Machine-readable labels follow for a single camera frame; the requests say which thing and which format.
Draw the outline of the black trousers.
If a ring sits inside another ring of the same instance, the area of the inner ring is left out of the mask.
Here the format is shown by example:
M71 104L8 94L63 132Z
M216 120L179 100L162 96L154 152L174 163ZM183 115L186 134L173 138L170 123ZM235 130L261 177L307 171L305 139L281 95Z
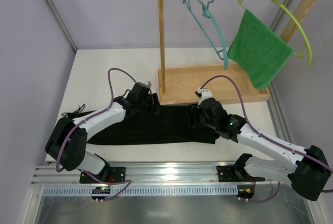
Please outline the black trousers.
M74 119L94 111L68 114ZM92 137L94 145L146 145L198 142L214 144L219 135L209 128L189 127L189 106L162 106L160 115L142 119L139 115L116 123Z

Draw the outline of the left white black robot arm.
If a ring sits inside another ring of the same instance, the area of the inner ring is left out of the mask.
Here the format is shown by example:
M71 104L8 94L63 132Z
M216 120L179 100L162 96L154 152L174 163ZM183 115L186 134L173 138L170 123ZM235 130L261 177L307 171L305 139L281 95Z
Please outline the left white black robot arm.
M116 123L137 115L158 114L158 96L152 94L150 88L149 81L136 82L126 97L116 97L106 108L74 119L60 118L45 146L46 153L56 161L56 170L78 169L89 176L99 176L98 182L105 182L110 174L110 165L100 156L86 151L86 144Z

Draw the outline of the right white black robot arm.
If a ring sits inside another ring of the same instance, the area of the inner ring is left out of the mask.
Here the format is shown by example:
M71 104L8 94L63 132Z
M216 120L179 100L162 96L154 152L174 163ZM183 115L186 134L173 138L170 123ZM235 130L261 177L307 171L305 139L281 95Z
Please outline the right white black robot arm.
M234 164L235 174L241 178L265 178L282 182L303 198L316 201L328 182L332 170L323 151L293 145L277 137L262 133L246 118L228 114L214 98L201 99L196 106L201 124L220 137L249 146L270 157L260 159L242 154Z

